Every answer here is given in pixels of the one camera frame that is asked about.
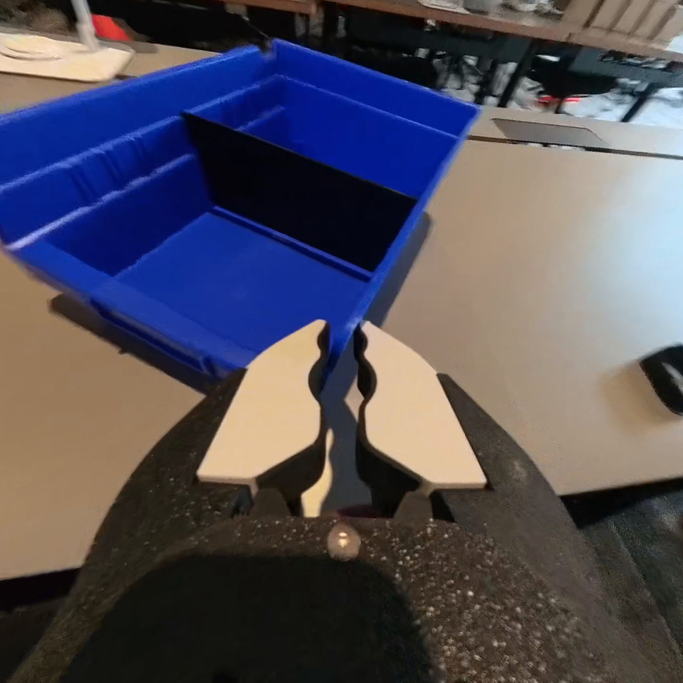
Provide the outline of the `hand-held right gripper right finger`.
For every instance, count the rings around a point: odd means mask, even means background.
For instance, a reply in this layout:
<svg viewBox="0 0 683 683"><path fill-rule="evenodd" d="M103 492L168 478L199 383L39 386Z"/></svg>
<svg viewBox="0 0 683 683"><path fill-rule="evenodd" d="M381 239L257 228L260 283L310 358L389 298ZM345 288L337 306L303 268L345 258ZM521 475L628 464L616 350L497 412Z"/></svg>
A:
<svg viewBox="0 0 683 683"><path fill-rule="evenodd" d="M487 478L437 371L383 329L356 329L356 470L375 492L482 490Z"/></svg>

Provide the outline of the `white cloth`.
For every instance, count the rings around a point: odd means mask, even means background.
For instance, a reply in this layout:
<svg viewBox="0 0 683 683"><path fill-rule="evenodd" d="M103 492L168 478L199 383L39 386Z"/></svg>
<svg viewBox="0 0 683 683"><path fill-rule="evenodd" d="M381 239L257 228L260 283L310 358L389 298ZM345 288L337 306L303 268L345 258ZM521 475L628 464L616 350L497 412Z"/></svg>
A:
<svg viewBox="0 0 683 683"><path fill-rule="evenodd" d="M91 50L76 40L1 32L1 73L45 79L103 83L130 64L130 48L99 43Z"/></svg>

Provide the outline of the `long wooden desk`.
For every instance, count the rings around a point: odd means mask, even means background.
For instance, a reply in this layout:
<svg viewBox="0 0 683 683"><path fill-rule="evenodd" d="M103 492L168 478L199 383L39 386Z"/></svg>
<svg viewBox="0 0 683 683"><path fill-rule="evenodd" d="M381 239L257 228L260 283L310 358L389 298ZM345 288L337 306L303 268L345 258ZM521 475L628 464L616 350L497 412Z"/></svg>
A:
<svg viewBox="0 0 683 683"><path fill-rule="evenodd" d="M570 1L562 14L514 9L496 1L486 14L444 1L335 1L342 7L397 14L523 38L682 63L681 1Z"/></svg>

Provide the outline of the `black bin divider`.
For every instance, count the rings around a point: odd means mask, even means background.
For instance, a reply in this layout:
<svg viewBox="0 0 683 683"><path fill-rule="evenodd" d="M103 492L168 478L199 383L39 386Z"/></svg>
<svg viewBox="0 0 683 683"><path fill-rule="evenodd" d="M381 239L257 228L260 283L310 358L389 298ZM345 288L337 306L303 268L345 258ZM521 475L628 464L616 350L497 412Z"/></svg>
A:
<svg viewBox="0 0 683 683"><path fill-rule="evenodd" d="M417 200L250 133L182 112L214 205L375 271Z"/></svg>

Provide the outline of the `blue plastic storage bin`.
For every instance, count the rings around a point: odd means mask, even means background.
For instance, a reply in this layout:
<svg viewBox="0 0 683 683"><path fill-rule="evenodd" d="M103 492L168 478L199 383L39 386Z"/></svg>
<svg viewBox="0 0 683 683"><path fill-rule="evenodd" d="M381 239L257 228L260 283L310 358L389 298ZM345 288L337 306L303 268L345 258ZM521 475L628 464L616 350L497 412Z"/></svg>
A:
<svg viewBox="0 0 683 683"><path fill-rule="evenodd" d="M100 320L209 378L329 324L381 324L480 107L274 40L1 116L1 242ZM417 200L355 268L213 204L182 112Z"/></svg>

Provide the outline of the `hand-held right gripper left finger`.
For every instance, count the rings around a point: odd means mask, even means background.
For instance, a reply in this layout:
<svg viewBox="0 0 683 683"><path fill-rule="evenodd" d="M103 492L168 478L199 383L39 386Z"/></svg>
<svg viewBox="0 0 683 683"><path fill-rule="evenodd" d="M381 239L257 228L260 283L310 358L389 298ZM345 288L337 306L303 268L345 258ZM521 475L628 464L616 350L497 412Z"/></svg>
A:
<svg viewBox="0 0 683 683"><path fill-rule="evenodd" d="M329 324L314 320L249 363L198 480L251 490L307 490L317 483L326 460L320 394L328 352Z"/></svg>

